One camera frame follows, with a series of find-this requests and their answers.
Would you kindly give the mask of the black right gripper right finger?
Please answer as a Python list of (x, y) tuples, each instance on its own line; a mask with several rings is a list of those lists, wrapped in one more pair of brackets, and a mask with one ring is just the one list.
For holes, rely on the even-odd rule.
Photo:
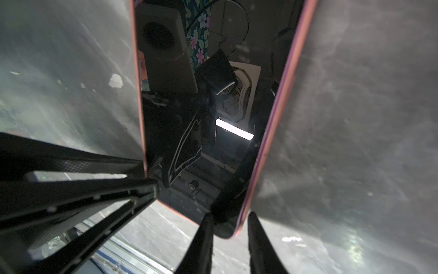
[(288, 274), (255, 212), (248, 216), (251, 274)]

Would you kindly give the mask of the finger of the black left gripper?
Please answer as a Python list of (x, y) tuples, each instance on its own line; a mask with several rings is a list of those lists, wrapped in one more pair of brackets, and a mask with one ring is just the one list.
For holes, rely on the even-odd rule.
[[(124, 174), (123, 179), (30, 182), (34, 171)], [(114, 234), (152, 204), (156, 180), (143, 163), (1, 134), (1, 272), (72, 274)], [(40, 261), (29, 250), (116, 203), (122, 206)]]

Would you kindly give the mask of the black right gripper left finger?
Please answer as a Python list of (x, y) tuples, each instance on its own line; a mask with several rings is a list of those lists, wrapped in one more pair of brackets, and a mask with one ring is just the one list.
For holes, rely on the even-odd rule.
[(175, 273), (210, 274), (212, 270), (213, 237), (214, 217), (211, 213), (207, 213)]

